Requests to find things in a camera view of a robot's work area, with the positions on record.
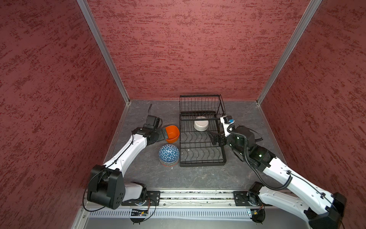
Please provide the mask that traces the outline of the orange bowl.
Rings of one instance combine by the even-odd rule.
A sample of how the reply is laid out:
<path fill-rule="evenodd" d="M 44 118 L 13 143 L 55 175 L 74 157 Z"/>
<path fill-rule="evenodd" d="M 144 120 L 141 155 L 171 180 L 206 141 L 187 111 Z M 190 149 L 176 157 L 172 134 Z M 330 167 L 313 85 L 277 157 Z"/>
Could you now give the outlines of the orange bowl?
<path fill-rule="evenodd" d="M 170 125 L 164 128 L 167 137 L 165 137 L 165 140 L 167 143 L 172 144 L 179 140 L 180 137 L 180 131 L 177 126 Z"/>

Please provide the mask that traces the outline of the white bowl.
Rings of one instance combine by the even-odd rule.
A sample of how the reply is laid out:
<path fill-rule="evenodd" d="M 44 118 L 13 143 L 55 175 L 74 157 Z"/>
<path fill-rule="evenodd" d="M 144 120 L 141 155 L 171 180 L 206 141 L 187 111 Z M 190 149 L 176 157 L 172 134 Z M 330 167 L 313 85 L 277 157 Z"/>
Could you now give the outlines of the white bowl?
<path fill-rule="evenodd" d="M 198 116 L 196 119 L 197 120 L 195 120 L 193 123 L 195 130 L 200 132 L 206 131 L 209 127 L 209 121 L 207 118 L 205 116 Z"/>

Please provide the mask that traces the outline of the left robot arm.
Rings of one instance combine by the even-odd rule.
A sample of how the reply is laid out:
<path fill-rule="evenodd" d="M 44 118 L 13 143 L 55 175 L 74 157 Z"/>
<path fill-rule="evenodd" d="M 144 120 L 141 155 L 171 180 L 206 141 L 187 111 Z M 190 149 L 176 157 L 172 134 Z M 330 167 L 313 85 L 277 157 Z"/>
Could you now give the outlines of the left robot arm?
<path fill-rule="evenodd" d="M 163 128 L 150 130 L 138 127 L 133 130 L 128 142 L 114 157 L 103 165 L 92 168 L 86 188 L 87 200 L 113 210 L 128 201 L 145 204 L 147 202 L 146 186 L 136 182 L 125 183 L 124 176 L 143 149 L 167 138 L 167 131 Z"/>

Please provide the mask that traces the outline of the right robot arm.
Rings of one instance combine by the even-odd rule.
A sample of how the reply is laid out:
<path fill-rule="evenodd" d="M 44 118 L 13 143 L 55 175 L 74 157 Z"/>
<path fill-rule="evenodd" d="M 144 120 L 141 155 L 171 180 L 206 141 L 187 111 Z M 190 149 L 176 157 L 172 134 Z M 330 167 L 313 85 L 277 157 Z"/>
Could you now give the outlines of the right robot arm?
<path fill-rule="evenodd" d="M 289 212 L 312 229 L 339 229 L 347 199 L 342 194 L 330 193 L 288 167 L 268 149 L 259 146 L 251 129 L 234 124 L 224 125 L 224 133 L 209 132 L 213 145 L 228 145 L 234 154 L 257 175 L 246 193 L 245 200 L 259 209 L 252 213 L 254 222 L 264 219 L 265 206 L 271 205 Z"/>

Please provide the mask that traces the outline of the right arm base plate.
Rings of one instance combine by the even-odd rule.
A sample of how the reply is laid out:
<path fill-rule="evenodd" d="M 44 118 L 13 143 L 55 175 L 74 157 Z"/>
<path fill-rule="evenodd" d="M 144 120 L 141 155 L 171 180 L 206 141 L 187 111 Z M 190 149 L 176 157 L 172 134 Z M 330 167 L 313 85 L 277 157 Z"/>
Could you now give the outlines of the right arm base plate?
<path fill-rule="evenodd" d="M 270 206 L 270 205 L 264 204 L 260 200 L 258 195 L 254 194 L 252 192 L 248 193 L 247 191 L 234 191 L 233 195 L 234 195 L 235 205 L 237 207 L 239 207 L 239 206 L 241 206 L 241 207 L 261 207 L 262 205 Z"/>

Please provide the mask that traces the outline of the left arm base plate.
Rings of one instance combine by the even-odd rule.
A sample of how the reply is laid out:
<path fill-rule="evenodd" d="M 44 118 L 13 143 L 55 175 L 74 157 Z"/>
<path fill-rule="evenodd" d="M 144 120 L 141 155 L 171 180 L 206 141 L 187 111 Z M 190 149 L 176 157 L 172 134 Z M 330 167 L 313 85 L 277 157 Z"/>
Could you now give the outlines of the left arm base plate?
<path fill-rule="evenodd" d="M 148 190 L 145 199 L 132 199 L 125 201 L 121 206 L 133 206 L 133 207 L 148 207 L 150 205 L 159 206 L 161 197 L 161 191 Z"/>

